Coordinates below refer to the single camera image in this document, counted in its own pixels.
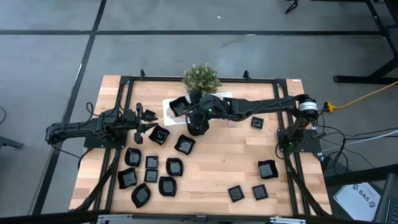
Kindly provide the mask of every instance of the wooden tabletop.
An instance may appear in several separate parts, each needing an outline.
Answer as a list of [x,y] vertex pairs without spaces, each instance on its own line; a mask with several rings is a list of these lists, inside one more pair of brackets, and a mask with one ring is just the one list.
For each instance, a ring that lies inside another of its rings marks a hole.
[[[104,76],[96,103],[96,114],[113,108],[119,80],[120,76],[117,75]],[[300,80],[287,80],[287,86],[289,95],[303,93]],[[274,98],[271,84],[223,83],[218,90],[220,93],[227,91],[232,92],[235,98],[247,100]],[[123,91],[122,102],[124,102],[126,92],[127,86]],[[142,103],[144,109],[156,112],[159,118],[158,123],[163,126],[162,100],[186,94],[182,82],[135,81],[130,108],[135,109],[136,103]],[[277,114],[257,114],[256,116],[264,118],[262,130],[250,126],[251,118],[242,122],[233,122],[231,127],[228,126],[227,120],[212,121],[210,129],[203,136],[191,136],[185,125],[175,125],[172,126],[172,133],[162,146],[148,138],[152,130],[143,134],[144,143],[141,145],[134,142],[134,131],[130,131],[126,147],[121,152],[118,170],[129,168],[124,161],[127,148],[138,148],[142,152],[141,164],[136,168],[138,185],[144,182],[146,156],[159,157],[158,182],[147,183],[152,196],[143,207],[137,209],[131,201],[131,193],[135,186],[119,190],[119,182],[116,179],[111,212],[185,215],[292,215],[285,164],[284,161],[276,158],[274,152],[277,143]],[[284,114],[284,120],[287,125],[286,114]],[[197,142],[189,156],[174,149],[181,134],[190,136]],[[109,163],[112,161],[113,154],[114,149],[111,152]],[[311,153],[301,153],[300,155],[306,186],[323,209],[331,213],[318,159]],[[82,160],[70,208],[79,206],[97,184],[103,157],[104,149],[94,149]],[[168,157],[180,158],[184,166],[183,176],[175,177],[177,181],[175,197],[163,197],[158,190],[159,177],[168,176],[165,170],[165,162]],[[257,162],[268,159],[275,160],[279,177],[263,180],[259,176]],[[256,201],[252,187],[260,184],[265,184],[269,198]],[[232,203],[228,189],[236,185],[242,187],[245,199]],[[298,209],[300,213],[303,213],[300,191],[297,186],[295,188]],[[104,208],[107,193],[108,184],[104,187],[100,208]]]

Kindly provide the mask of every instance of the concrete floor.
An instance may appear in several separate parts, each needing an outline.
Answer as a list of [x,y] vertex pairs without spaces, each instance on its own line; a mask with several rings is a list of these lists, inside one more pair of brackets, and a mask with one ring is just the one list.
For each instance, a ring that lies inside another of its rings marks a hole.
[[[0,1],[0,29],[91,30],[100,0]],[[286,1],[203,0],[108,1],[100,30],[377,30],[365,3],[300,0],[288,15]],[[385,5],[375,5],[384,25]],[[88,36],[0,35],[0,106],[7,119],[0,135],[25,142],[0,152],[0,217],[29,212],[50,147],[44,129],[60,121]],[[337,105],[377,90],[378,85],[336,84],[333,75],[366,76],[392,58],[380,37],[283,37],[233,35],[97,36],[71,122],[83,121],[85,103],[95,103],[103,75],[182,75],[193,63],[209,62],[221,77],[299,78],[306,93]],[[392,87],[367,100],[326,114],[326,125],[348,134],[398,126]],[[338,136],[331,136],[339,142]],[[394,138],[348,147],[375,166],[398,162]],[[83,139],[63,150],[81,154]],[[332,146],[322,142],[324,149]],[[351,170],[369,168],[347,153]],[[77,160],[61,154],[44,213],[65,212],[72,196]]]

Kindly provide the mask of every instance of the white paper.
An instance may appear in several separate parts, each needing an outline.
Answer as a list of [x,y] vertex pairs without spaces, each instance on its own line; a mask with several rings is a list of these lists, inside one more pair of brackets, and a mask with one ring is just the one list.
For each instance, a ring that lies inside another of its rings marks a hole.
[[369,222],[380,201],[380,195],[368,183],[346,185],[333,198],[351,218]]

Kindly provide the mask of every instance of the potted plant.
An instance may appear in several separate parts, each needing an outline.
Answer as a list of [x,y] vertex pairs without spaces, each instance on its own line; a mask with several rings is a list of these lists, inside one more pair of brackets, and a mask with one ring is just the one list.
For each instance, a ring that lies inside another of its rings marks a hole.
[[202,94],[216,93],[222,84],[218,80],[217,70],[209,67],[209,64],[195,65],[184,72],[185,88],[188,93],[199,90]]

